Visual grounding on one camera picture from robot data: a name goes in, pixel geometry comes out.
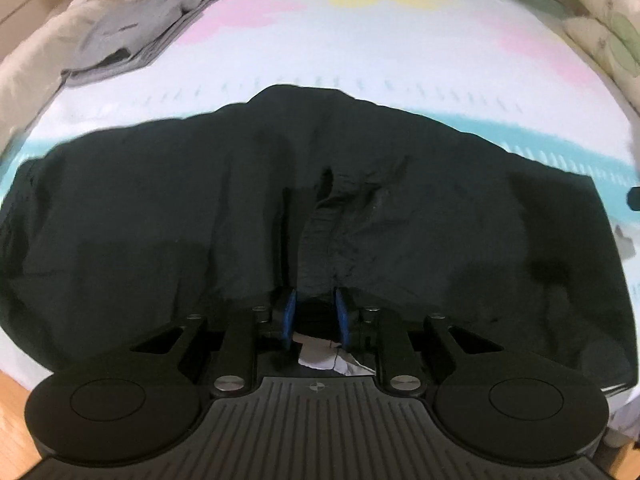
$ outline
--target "silver bolt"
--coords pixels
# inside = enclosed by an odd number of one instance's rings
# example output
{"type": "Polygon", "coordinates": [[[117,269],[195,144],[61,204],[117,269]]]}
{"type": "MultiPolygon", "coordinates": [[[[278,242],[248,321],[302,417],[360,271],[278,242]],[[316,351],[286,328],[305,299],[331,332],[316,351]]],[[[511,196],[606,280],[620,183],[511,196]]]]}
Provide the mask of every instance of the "silver bolt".
{"type": "Polygon", "coordinates": [[[410,392],[417,390],[421,386],[420,379],[412,375],[396,375],[391,379],[391,387],[395,390],[410,392]]]}
{"type": "Polygon", "coordinates": [[[237,375],[223,375],[218,377],[213,385],[221,392],[234,392],[244,388],[244,379],[237,375]]]}

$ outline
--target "folded gray clothing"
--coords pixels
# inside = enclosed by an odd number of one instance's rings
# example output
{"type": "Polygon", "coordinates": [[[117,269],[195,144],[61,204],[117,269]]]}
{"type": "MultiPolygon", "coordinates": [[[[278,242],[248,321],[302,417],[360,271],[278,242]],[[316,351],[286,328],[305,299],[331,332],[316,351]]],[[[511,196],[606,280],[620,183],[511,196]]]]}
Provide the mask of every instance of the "folded gray clothing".
{"type": "Polygon", "coordinates": [[[82,40],[66,85],[101,81],[151,63],[213,0],[133,0],[114,8],[82,40]]]}

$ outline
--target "wooden floor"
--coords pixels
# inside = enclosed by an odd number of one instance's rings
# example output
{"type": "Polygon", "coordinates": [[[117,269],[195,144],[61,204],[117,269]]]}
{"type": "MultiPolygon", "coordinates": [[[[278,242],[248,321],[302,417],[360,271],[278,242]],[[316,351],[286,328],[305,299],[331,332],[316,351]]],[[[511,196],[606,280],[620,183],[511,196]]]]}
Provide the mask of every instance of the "wooden floor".
{"type": "Polygon", "coordinates": [[[39,459],[24,423],[28,391],[0,372],[0,480],[14,480],[39,459]]]}

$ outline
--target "gray garment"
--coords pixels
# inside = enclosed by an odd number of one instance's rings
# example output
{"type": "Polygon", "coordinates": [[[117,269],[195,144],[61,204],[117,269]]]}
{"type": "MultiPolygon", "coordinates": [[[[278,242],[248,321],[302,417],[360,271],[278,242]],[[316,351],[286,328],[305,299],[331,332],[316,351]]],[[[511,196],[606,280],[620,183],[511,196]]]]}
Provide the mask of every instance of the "gray garment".
{"type": "Polygon", "coordinates": [[[94,25],[67,68],[66,85],[101,81],[151,63],[213,0],[133,0],[94,25]]]}

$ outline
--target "mattress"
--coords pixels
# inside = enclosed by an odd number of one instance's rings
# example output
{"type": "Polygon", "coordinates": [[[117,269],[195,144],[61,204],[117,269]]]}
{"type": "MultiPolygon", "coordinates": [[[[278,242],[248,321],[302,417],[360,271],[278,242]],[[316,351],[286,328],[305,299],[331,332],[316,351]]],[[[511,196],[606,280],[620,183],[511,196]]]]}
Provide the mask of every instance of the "mattress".
{"type": "MultiPolygon", "coordinates": [[[[217,110],[273,84],[340,89],[593,177],[640,314],[640,216],[626,205],[640,119],[561,35],[563,16],[553,0],[220,0],[149,67],[63,89],[5,153],[0,196],[22,162],[92,130],[217,110]]],[[[48,374],[1,346],[0,369],[26,387],[48,374]]]]}

